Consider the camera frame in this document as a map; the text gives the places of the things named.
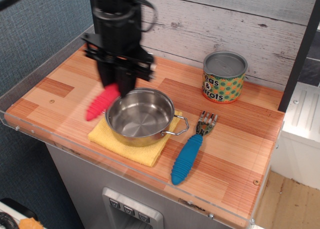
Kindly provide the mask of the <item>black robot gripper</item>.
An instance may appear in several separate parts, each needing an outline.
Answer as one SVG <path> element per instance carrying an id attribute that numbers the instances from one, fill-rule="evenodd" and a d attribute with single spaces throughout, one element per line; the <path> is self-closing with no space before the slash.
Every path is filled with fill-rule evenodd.
<path id="1" fill-rule="evenodd" d="M 103 87 L 117 83 L 124 98 L 135 88 L 136 79 L 150 81 L 153 77 L 154 57 L 140 45 L 142 33 L 150 28 L 142 26 L 142 9 L 130 7 L 124 11 L 92 9 L 96 32 L 86 33 L 85 55 L 97 62 Z"/>

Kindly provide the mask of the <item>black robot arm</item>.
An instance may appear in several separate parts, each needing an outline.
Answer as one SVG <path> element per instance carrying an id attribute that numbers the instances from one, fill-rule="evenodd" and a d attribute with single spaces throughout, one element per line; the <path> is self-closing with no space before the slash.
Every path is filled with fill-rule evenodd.
<path id="1" fill-rule="evenodd" d="M 85 53 L 97 62 L 103 86 L 117 84 L 122 97 L 136 79 L 152 78 L 154 57 L 141 47 L 142 33 L 156 23 L 158 12 L 146 0 L 91 0 L 94 33 L 86 33 Z"/>

